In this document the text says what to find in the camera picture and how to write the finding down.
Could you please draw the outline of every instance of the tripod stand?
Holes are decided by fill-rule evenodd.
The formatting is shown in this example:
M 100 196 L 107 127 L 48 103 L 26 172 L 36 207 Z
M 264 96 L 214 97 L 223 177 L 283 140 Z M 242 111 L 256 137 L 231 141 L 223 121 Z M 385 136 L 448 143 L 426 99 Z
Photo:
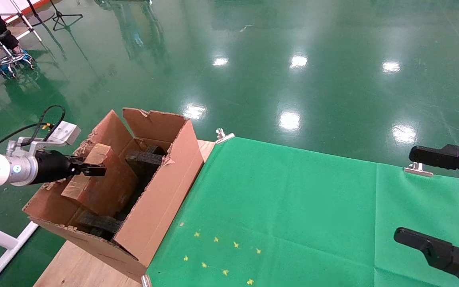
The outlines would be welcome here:
M 63 14 L 58 10 L 58 8 L 56 8 L 56 5 L 54 5 L 53 0 L 49 0 L 49 2 L 51 2 L 51 4 L 53 5 L 54 10 L 56 11 L 56 16 L 53 17 L 53 21 L 54 21 L 53 31 L 56 31 L 56 25 L 58 25 L 58 24 L 63 26 L 62 29 L 67 27 L 67 24 L 65 23 L 65 20 L 63 20 L 63 17 L 66 17 L 66 16 L 78 16 L 79 18 L 77 20 L 75 20 L 74 22 L 72 22 L 71 25 L 75 24 L 75 22 L 79 21 L 82 18 L 82 14 Z

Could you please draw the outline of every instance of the robotic arm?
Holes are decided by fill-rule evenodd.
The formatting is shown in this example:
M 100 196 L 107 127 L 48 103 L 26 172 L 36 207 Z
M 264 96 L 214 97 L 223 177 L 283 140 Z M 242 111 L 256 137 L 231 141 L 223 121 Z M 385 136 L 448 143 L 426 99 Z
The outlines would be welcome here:
M 34 139 L 29 144 L 29 151 L 22 146 L 31 138 L 10 140 L 6 154 L 0 154 L 0 186 L 9 183 L 22 187 L 52 182 L 80 173 L 86 176 L 104 176 L 105 167 L 84 163 L 82 157 L 63 155 L 54 150 L 45 151 L 45 147 L 72 145 L 79 134 L 78 126 L 62 121 L 47 140 Z
M 433 167 L 459 170 L 459 146 L 446 145 L 441 149 L 412 147 L 409 158 L 413 162 Z M 459 247 L 452 243 L 404 227 L 394 232 L 394 240 L 421 251 L 431 267 L 457 276 L 459 279 Z

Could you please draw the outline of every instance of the wooden block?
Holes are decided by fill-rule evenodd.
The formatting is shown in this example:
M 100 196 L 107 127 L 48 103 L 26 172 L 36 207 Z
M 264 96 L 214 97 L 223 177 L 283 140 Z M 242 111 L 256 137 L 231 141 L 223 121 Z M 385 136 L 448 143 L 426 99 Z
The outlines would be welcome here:
M 114 216 L 126 204 L 137 184 L 137 176 L 126 162 L 120 160 L 113 149 L 97 143 L 84 161 L 103 164 L 107 171 L 103 177 L 76 175 L 62 192 L 79 205 L 99 216 Z

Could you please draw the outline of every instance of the metal mounting bracket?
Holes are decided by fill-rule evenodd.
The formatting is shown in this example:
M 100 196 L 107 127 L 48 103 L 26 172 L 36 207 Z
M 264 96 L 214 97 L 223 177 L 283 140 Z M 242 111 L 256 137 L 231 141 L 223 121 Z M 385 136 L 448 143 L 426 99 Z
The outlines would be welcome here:
M 433 173 L 429 171 L 423 171 L 422 163 L 420 162 L 414 162 L 410 164 L 408 167 L 405 167 L 404 170 L 405 172 L 411 173 L 411 174 L 422 175 L 426 177 L 433 177 Z

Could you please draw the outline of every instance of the metal clip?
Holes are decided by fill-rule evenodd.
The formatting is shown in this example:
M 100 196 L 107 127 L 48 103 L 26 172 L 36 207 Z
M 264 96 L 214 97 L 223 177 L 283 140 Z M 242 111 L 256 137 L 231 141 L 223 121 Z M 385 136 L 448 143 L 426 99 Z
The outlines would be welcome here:
M 216 129 L 215 132 L 217 133 L 217 140 L 215 144 L 218 145 L 222 142 L 229 140 L 230 138 L 234 138 L 235 135 L 233 133 L 226 135 L 222 129 Z
M 422 163 L 420 162 L 414 162 L 410 164 L 408 167 L 405 167 L 404 170 L 405 172 L 411 173 L 411 174 L 422 175 L 426 177 L 433 177 L 433 173 L 429 171 L 423 171 Z
M 143 287 L 151 287 L 151 280 L 148 274 L 144 274 L 143 276 L 141 276 L 141 283 Z

